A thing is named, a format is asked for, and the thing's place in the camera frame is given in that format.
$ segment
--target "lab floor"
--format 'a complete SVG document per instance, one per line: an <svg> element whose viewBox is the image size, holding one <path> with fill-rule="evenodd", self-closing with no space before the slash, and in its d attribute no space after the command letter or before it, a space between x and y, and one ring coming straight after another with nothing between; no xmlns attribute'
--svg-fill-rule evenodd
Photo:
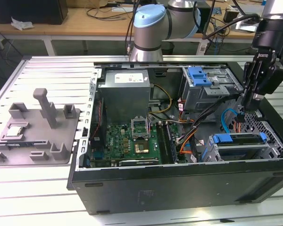
<svg viewBox="0 0 283 226"><path fill-rule="evenodd" d="M4 43L4 50L0 52L0 89L12 74L16 67L16 62L21 60L21 56L11 47L6 41ZM23 54L31 56L46 56L47 51L41 40L14 40L14 46ZM123 41L87 41L88 52L84 52L82 41L76 40L55 40L53 45L59 56L80 56L80 55L123 55L124 42ZM173 55L195 55L198 43L192 42L175 42ZM247 48L250 44L235 44L225 43L224 49L241 49ZM207 55L213 55L215 47L212 45L208 50ZM220 50L219 55L253 55L253 50L241 51L225 51Z"/></svg>

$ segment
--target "wooden table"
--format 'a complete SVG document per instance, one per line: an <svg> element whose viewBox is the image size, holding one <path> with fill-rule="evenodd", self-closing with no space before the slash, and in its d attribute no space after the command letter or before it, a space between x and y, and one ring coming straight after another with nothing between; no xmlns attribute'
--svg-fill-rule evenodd
<svg viewBox="0 0 283 226"><path fill-rule="evenodd" d="M227 3L217 2L215 7L225 9ZM87 16L84 8L69 8L68 15L61 25L50 24L34 24L33 29L20 31L12 27L10 24L0 24L0 32L8 39L24 39L24 40L43 40L49 56L55 56L56 51L51 43L52 40L125 40L129 17L123 15L123 20L118 21L101 21ZM99 12L97 16L112 16L119 12ZM223 16L215 15L216 18L222 19ZM235 43L251 43L254 34L230 32L224 42ZM171 41L194 41L200 42L202 35L197 33L192 38L176 39ZM83 42L84 48L87 49L87 44Z"/></svg>

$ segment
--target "workbench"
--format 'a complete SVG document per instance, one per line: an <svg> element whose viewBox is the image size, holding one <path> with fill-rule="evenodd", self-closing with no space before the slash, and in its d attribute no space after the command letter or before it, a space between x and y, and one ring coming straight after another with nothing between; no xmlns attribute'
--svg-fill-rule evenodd
<svg viewBox="0 0 283 226"><path fill-rule="evenodd" d="M215 7L221 7L226 9L230 1L227 3L216 2ZM218 19L223 19L224 10L222 15L215 15ZM105 17L120 14L120 12L99 12L97 16ZM61 25L50 24L34 24L33 29L17 30L10 24L0 24L0 32L3 33L7 39L20 39L20 40L42 40L44 41L46 50L49 56L56 56L56 51L52 45L52 40L83 40L83 48L87 50L86 40L125 40L125 35L129 25L129 17L122 16L123 20L118 21L102 21L87 16L86 9L84 8L69 8L68 15ZM209 27L208 32L212 32L212 27ZM187 42L202 42L202 35L200 33L195 34L192 38L187 39L174 39L168 41L187 41ZM228 43L252 43L254 37L253 33L241 33L231 31L229 35L224 39L224 42Z"/></svg>
<svg viewBox="0 0 283 226"><path fill-rule="evenodd" d="M165 56L168 62L238 62L243 68L252 56ZM125 62L124 56L39 56L20 62L0 91L0 132L13 102L40 109L32 96L46 88L57 109L75 104L82 111L89 98L93 62ZM283 83L267 99L283 118ZM75 139L79 138L78 124ZM90 216L76 191L66 189L70 163L47 167L0 168L0 225L218 225L282 226L283 188L259 204L218 206Z"/></svg>

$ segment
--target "expansion slot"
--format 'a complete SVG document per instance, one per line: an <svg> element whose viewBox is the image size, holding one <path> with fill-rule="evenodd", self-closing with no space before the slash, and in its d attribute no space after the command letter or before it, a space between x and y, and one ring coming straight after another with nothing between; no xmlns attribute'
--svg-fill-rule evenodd
<svg viewBox="0 0 283 226"><path fill-rule="evenodd" d="M174 146L168 124L156 124L158 144L163 164L177 162L176 148Z"/></svg>

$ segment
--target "green motherboard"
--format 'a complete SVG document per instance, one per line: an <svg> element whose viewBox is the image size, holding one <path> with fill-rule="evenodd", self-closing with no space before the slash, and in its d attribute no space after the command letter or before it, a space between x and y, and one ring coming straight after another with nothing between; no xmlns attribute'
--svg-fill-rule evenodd
<svg viewBox="0 0 283 226"><path fill-rule="evenodd" d="M173 141L179 136L177 125L170 124L170 131ZM146 132L145 124L134 126L134 133ZM150 124L148 140L134 139L132 135L131 124L108 125L106 145L101 156L95 156L95 159L104 161L155 159L162 164L156 124Z"/></svg>

